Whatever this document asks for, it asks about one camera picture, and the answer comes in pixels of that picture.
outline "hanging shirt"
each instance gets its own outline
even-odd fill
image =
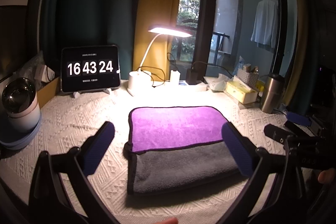
[[[278,30],[278,6],[272,0],[258,3],[251,41],[275,47]]]

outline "wicker basket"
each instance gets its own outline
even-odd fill
[[[251,73],[251,72],[246,72],[243,71],[242,69],[238,69],[238,74],[237,76],[242,80],[245,84],[250,86],[251,88],[255,88],[255,84],[257,83],[258,80],[258,73]]]

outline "digital clock display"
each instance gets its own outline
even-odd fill
[[[63,92],[118,88],[121,85],[115,45],[64,48],[61,66]]]

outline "lamp neck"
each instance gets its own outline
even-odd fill
[[[142,67],[142,65],[143,65],[143,63],[144,63],[144,61],[145,61],[145,59],[146,59],[146,56],[147,56],[147,54],[148,54],[148,51],[149,51],[149,49],[151,48],[151,45],[153,44],[154,40],[155,40],[159,35],[162,35],[162,34],[161,34],[161,33],[158,33],[158,34],[152,39],[152,41],[149,43],[149,45],[148,45],[148,47],[147,47],[147,49],[146,49],[145,55],[143,56],[143,59],[142,59],[142,61],[141,61],[141,63],[140,63],[140,66],[139,66],[139,70],[138,70],[138,71],[141,70],[141,67]]]

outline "hand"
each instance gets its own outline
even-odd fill
[[[336,170],[334,168],[330,168],[319,174],[318,181],[322,184],[329,184],[334,180],[335,176]]]
[[[157,223],[154,223],[154,224],[178,224],[179,221],[177,220],[176,217],[172,217],[172,218],[168,218],[164,221],[161,221],[161,222],[157,222]]]

